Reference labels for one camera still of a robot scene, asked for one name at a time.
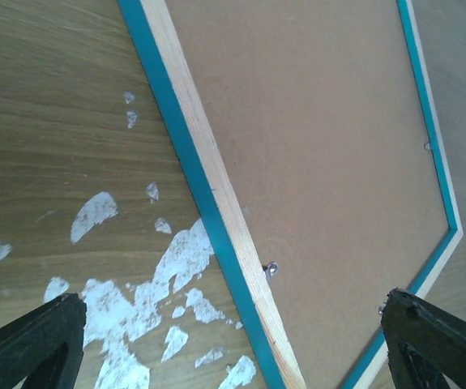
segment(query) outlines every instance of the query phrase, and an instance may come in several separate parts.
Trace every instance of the teal frame edge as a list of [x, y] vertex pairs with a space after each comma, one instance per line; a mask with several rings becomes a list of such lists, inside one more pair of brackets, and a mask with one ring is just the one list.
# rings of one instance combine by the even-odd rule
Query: teal frame edge
[[141, 1], [118, 0], [118, 5], [265, 382], [271, 389], [285, 388]]
[[[417, 40], [413, 33], [413, 22], [410, 15], [407, 0], [397, 0], [400, 21], [402, 22], [402, 29], [404, 30], [405, 43], [408, 48], [411, 67], [413, 69], [413, 76], [417, 85], [418, 96], [420, 98], [421, 111], [423, 113], [425, 128], [431, 144], [431, 150], [434, 160], [434, 167], [438, 175], [438, 183], [442, 193], [443, 206], [447, 214], [448, 230], [440, 241], [433, 254], [428, 258], [424, 267], [420, 270], [417, 277], [409, 285], [408, 290], [411, 293], [417, 293], [429, 273], [433, 270], [434, 265], [440, 260], [442, 253], [445, 251], [453, 237], [456, 235], [460, 226], [456, 219], [455, 204], [451, 199], [451, 191], [449, 189], [446, 170], [442, 160], [442, 153], [439, 147], [438, 136], [435, 130], [434, 114], [429, 103], [429, 94], [427, 92], [427, 83], [424, 79], [423, 72], [421, 71], [420, 50]], [[374, 338], [370, 342], [364, 354], [361, 355], [358, 363], [353, 367], [351, 373], [347, 376], [341, 384], [342, 389], [352, 389], [361, 378], [362, 374], [366, 371], [375, 354], [384, 344], [384, 334], [381, 329], [377, 331]]]
[[[118, 4], [137, 54], [139, 55], [139, 60], [148, 77], [162, 118], [165, 121], [166, 129], [172, 140], [173, 147], [180, 160], [191, 194], [199, 209], [216, 257], [224, 273], [229, 291], [231, 292], [242, 318], [246, 334], [249, 337], [250, 344], [258, 360], [265, 382], [271, 389], [285, 388], [283, 378], [276, 364], [276, 359], [272, 354], [268, 339], [263, 331], [233, 245], [225, 229], [224, 221], [216, 205], [212, 189], [207, 182], [199, 155], [196, 152], [195, 144], [190, 136], [181, 107], [173, 90], [160, 52], [156, 46], [152, 30], [150, 29], [146, 15], [141, 6], [141, 1], [118, 0]], [[416, 293], [436, 262], [440, 259], [447, 245], [455, 236], [459, 226], [455, 214], [455, 204], [453, 204], [451, 200], [451, 193], [442, 155], [438, 147], [438, 136], [436, 135], [434, 127], [434, 115], [430, 107], [424, 75], [421, 71], [421, 60], [418, 45], [413, 34], [412, 20], [407, 7], [407, 0], [397, 0], [397, 4], [449, 225], [445, 237], [429, 257], [418, 276], [408, 287], [412, 293]], [[382, 331], [378, 331], [368, 345], [365, 353], [351, 370], [351, 373], [340, 385], [342, 389], [351, 389], [355, 387], [383, 343], [383, 333]]]

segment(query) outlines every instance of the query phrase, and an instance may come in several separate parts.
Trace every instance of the brown board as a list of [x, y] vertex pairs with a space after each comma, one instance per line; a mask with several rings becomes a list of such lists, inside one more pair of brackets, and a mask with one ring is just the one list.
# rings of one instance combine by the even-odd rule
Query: brown board
[[448, 229], [396, 4], [167, 5], [301, 372], [334, 387]]

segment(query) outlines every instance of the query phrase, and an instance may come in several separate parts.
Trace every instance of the wooden frame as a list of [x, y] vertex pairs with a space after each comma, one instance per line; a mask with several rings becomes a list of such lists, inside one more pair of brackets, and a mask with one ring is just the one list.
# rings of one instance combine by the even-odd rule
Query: wooden frame
[[[267, 386], [306, 387], [187, 66], [165, 0], [118, 0]], [[463, 236], [411, 0], [397, 0], [449, 229], [409, 290], [424, 297]], [[368, 387], [386, 360], [378, 331], [343, 388]]]

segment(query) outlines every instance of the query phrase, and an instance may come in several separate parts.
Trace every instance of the wood grain surface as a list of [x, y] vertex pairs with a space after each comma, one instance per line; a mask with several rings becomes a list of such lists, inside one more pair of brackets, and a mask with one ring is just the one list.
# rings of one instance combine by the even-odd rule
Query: wood grain surface
[[[466, 2], [413, 0], [464, 237], [426, 300], [466, 320]], [[385, 365], [371, 385], [393, 388]]]
[[[126, 104], [124, 92], [135, 100]], [[137, 113], [131, 129], [128, 110]], [[154, 203], [145, 194], [150, 182], [160, 191]], [[73, 245], [78, 210], [103, 190], [118, 215]], [[175, 234], [199, 214], [117, 3], [0, 0], [0, 242], [13, 247], [0, 262], [0, 326], [39, 306], [55, 276], [77, 293], [90, 278], [113, 280], [133, 300], [126, 283], [151, 280], [173, 238], [156, 232], [158, 217]], [[214, 258], [201, 280], [169, 299], [193, 287], [238, 320]], [[171, 319], [174, 306], [162, 301], [163, 323], [129, 344], [151, 370], [151, 389], [217, 388], [241, 355], [256, 363], [242, 329], [224, 320], [199, 323], [190, 311]], [[160, 363], [174, 324], [189, 341]], [[194, 368], [197, 357], [220, 346], [222, 359]], [[77, 388], [94, 387], [100, 351], [101, 342], [85, 348]], [[265, 387], [259, 371], [249, 387]]]

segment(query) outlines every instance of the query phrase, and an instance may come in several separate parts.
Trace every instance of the corkboard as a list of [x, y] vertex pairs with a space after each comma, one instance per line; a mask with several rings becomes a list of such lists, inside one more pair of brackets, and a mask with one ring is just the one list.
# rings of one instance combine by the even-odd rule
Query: corkboard
[[[441, 140], [439, 150], [424, 149], [438, 147], [438, 123], [423, 67], [413, 75], [416, 49], [408, 53], [396, 4], [141, 4], [160, 71], [128, 26], [146, 72], [159, 76], [152, 89], [165, 120], [174, 115], [182, 127], [167, 123], [195, 201], [212, 214], [203, 219], [212, 219], [213, 245], [225, 239], [213, 240], [207, 185], [229, 234], [231, 260], [217, 257], [235, 301], [245, 279], [287, 386], [302, 387], [301, 372], [313, 387], [339, 385], [377, 329], [387, 291], [416, 280], [426, 293], [434, 263], [443, 266], [448, 256], [438, 259], [461, 237]], [[199, 162], [188, 164], [194, 151]], [[243, 277], [228, 276], [235, 260]], [[271, 261], [280, 265], [271, 283], [279, 312], [255, 269]], [[429, 283], [417, 278], [422, 268]], [[264, 359], [246, 305], [237, 302]]]

